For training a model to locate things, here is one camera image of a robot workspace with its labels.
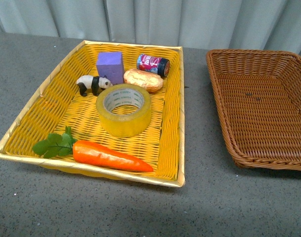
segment small can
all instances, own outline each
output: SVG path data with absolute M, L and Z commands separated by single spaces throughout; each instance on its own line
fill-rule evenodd
M 137 59 L 137 69 L 166 77 L 170 69 L 170 61 L 166 58 L 140 54 Z

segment brown wicker basket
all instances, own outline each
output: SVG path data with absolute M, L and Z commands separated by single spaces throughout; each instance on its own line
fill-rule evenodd
M 301 170 L 301 57 L 267 50 L 210 50 L 222 133 L 240 167 Z

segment yellow wicker basket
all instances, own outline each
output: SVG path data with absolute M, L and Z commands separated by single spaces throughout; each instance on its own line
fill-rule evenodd
M 131 138 L 113 137 L 103 130 L 95 107 L 96 96 L 79 94 L 76 80 L 97 75 L 99 52 L 121 51 L 125 71 L 136 68 L 141 53 L 165 57 L 171 69 L 163 88 L 151 95 L 152 117 L 147 129 Z M 154 172 L 119 171 L 76 163 L 72 155 L 39 158 L 33 145 L 51 132 L 62 134 L 71 126 L 76 139 L 90 140 L 136 156 Z M 0 159 L 36 164 L 91 177 L 125 179 L 155 185 L 182 187 L 184 178 L 184 81 L 182 47 L 83 41 L 40 85 L 0 141 Z

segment orange carrot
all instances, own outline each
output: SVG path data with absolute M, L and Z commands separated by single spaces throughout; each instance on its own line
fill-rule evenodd
M 76 162 L 110 168 L 152 172 L 153 168 L 137 157 L 113 151 L 98 143 L 77 141 L 73 145 L 73 158 Z

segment wicker basket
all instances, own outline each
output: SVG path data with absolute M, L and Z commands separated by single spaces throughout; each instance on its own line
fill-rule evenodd
M 147 129 L 131 138 L 113 137 L 100 126 L 96 96 L 82 97 L 76 80 L 97 75 L 99 52 L 121 51 L 125 70 L 136 68 L 138 55 L 168 58 L 171 69 L 163 88 L 151 95 L 152 117 Z M 123 108 L 129 113 L 131 108 Z M 72 155 L 39 158 L 32 146 L 51 132 L 62 134 L 71 126 L 76 139 L 90 140 L 136 156 L 154 172 L 137 173 L 76 163 Z M 40 165 L 92 177 L 126 179 L 170 187 L 184 185 L 184 82 L 182 47 L 83 41 L 41 84 L 0 141 L 0 158 Z
M 223 137 L 235 163 L 301 170 L 301 57 L 215 49 L 206 58 Z

